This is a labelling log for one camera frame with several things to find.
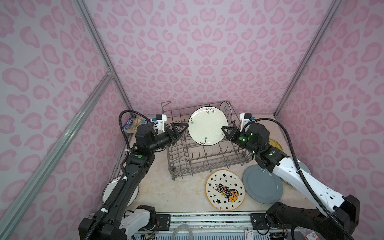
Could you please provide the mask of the cream floral plate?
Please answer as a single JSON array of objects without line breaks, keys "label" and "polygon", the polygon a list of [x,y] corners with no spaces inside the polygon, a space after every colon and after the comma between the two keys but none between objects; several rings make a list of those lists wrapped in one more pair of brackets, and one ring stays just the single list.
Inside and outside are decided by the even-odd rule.
[{"label": "cream floral plate", "polygon": [[213,146],[224,139],[222,127],[228,126],[225,114],[215,107],[196,110],[189,118],[188,131],[192,140],[201,146]]}]

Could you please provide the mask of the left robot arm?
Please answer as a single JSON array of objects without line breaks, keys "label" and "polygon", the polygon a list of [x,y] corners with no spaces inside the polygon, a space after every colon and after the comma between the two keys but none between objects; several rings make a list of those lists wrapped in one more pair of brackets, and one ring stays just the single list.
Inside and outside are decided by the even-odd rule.
[{"label": "left robot arm", "polygon": [[129,200],[155,160],[156,151],[174,145],[188,129],[188,124],[172,123],[160,134],[150,124],[137,128],[136,143],[122,163],[122,176],[107,201],[90,219],[79,225],[82,240],[127,240],[141,228],[157,227],[156,209],[141,205],[121,226]]}]

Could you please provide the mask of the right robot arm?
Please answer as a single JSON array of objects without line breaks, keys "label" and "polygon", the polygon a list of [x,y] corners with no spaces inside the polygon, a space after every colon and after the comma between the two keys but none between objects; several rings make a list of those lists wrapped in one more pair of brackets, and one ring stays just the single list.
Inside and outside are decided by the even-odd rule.
[{"label": "right robot arm", "polygon": [[332,190],[303,171],[295,153],[286,153],[270,144],[270,132],[258,121],[251,121],[242,129],[222,127],[227,140],[249,151],[258,165],[275,174],[302,193],[316,207],[303,209],[274,203],[266,212],[270,228],[281,225],[313,230],[326,240],[351,240],[360,220],[360,201]]}]

